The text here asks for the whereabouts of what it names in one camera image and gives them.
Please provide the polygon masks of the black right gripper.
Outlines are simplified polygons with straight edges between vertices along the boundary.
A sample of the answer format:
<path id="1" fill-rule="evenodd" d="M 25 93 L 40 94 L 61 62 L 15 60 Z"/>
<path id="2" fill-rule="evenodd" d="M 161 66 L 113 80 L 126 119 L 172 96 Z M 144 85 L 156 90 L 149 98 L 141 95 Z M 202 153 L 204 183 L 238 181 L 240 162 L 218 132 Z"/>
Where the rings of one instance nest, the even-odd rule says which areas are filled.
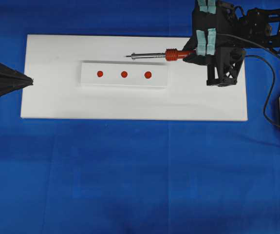
<path id="1" fill-rule="evenodd" d="M 218 47 L 239 47 L 235 39 L 238 18 L 234 6 L 219 0 L 197 0 L 192 11 L 192 36 L 183 51 L 195 54 L 183 58 L 184 62 L 200 66 L 212 63 Z"/>

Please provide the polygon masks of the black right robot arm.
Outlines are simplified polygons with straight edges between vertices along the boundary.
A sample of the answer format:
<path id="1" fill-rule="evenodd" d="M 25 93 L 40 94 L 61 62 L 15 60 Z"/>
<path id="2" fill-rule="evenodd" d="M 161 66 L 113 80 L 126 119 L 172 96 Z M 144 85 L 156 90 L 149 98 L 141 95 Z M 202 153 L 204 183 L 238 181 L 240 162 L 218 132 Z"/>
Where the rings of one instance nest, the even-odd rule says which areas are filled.
<path id="1" fill-rule="evenodd" d="M 254 8 L 236 15 L 241 6 L 221 0 L 197 0 L 192 11 L 192 36 L 183 60 L 207 67 L 208 86 L 237 83 L 246 49 L 280 54 L 280 9 Z"/>

